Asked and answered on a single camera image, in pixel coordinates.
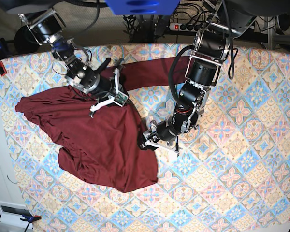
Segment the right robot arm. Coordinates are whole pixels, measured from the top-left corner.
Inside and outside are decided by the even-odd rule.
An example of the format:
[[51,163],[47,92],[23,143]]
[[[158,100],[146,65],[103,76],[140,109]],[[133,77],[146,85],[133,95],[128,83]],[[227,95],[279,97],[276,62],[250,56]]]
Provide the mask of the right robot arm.
[[119,92],[119,70],[115,69],[114,79],[108,79],[101,72],[110,58],[93,70],[88,61],[76,57],[73,38],[66,39],[61,34],[66,24],[54,9],[57,3],[57,0],[0,0],[0,8],[20,17],[26,26],[24,36],[30,43],[51,45],[54,58],[67,68],[65,78],[70,86],[98,101],[113,102]]

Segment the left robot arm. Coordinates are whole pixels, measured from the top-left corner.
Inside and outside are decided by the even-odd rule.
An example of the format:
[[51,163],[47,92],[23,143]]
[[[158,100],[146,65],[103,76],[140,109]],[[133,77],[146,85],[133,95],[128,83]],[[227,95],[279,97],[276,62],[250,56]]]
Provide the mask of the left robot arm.
[[[234,77],[233,40],[241,36],[256,17],[278,16],[289,10],[290,0],[216,0],[214,8],[197,30],[193,44],[184,47],[171,64],[168,83],[176,101],[173,115],[160,123],[151,121],[150,128],[139,138],[139,147],[155,150],[161,147],[159,142],[164,141],[169,150],[173,142],[178,142],[179,135],[196,128],[211,88],[217,84],[221,66],[228,58],[228,75],[230,79]],[[174,70],[186,51],[191,52],[186,81],[177,90]]]

